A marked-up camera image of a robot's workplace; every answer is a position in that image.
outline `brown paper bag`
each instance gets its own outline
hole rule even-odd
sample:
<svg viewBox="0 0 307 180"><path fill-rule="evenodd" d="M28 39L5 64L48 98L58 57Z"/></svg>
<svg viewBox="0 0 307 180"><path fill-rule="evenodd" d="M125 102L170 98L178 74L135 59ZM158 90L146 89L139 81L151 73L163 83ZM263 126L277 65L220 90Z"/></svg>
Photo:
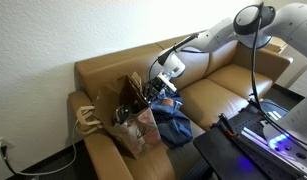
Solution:
<svg viewBox="0 0 307 180"><path fill-rule="evenodd" d="M110 133L136 158L161 142L161 137L155 123L149 104L141 94L141 82L135 73L131 76L123 76L108 84L98 93L94 101L94 116L100 119L105 130ZM133 114L123 124L114 126L113 114L123 104L137 101L141 111Z"/></svg>

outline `white wall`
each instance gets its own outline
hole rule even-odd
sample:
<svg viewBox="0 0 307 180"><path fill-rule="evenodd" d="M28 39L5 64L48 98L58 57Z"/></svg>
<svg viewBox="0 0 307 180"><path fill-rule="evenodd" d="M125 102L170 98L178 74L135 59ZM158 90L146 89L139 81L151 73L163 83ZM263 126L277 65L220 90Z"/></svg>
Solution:
<svg viewBox="0 0 307 180"><path fill-rule="evenodd" d="M74 62L210 28L254 2L0 0L0 137L14 168L71 145Z"/></svg>

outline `blue jeans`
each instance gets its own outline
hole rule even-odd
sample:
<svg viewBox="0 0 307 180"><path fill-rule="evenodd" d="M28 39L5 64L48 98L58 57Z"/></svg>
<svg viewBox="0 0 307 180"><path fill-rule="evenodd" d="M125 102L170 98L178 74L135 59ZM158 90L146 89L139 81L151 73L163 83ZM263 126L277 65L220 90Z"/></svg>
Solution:
<svg viewBox="0 0 307 180"><path fill-rule="evenodd" d="M172 99L173 106L163 104L164 99ZM169 147L175 148L193 140L190 120L178 111L182 105L178 93L166 94L161 92L158 100L151 103L154 119L157 123L162 141Z"/></svg>

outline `bag handle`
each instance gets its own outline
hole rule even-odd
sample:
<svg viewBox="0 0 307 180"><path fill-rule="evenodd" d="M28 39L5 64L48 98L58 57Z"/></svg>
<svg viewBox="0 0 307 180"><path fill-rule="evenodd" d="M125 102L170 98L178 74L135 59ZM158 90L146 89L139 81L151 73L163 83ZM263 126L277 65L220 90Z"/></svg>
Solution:
<svg viewBox="0 0 307 180"><path fill-rule="evenodd" d="M76 116L78 121L83 124L83 125L101 125L102 122L98 119L96 119L93 116L93 112L95 110L94 106L81 106L77 112L76 112Z"/></svg>
<svg viewBox="0 0 307 180"><path fill-rule="evenodd" d="M142 92L141 77L137 74L137 72L134 72L130 79L133 82L133 84L137 87L137 89L139 89L140 92Z"/></svg>

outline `couch armrest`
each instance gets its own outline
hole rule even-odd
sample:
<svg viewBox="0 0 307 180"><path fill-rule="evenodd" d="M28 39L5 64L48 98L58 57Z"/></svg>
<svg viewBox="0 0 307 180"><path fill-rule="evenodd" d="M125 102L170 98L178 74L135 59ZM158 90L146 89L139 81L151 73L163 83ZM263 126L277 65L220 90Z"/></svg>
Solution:
<svg viewBox="0 0 307 180"><path fill-rule="evenodd" d="M251 49L247 49L238 43L231 63L251 69L251 55ZM267 49L260 49L256 53L255 72L267 76L275 82L292 61L293 59L290 57L282 56Z"/></svg>
<svg viewBox="0 0 307 180"><path fill-rule="evenodd" d="M69 94L69 102L73 112L80 106L92 105L82 91ZM133 179L114 142L104 130L90 134L84 142L99 179Z"/></svg>

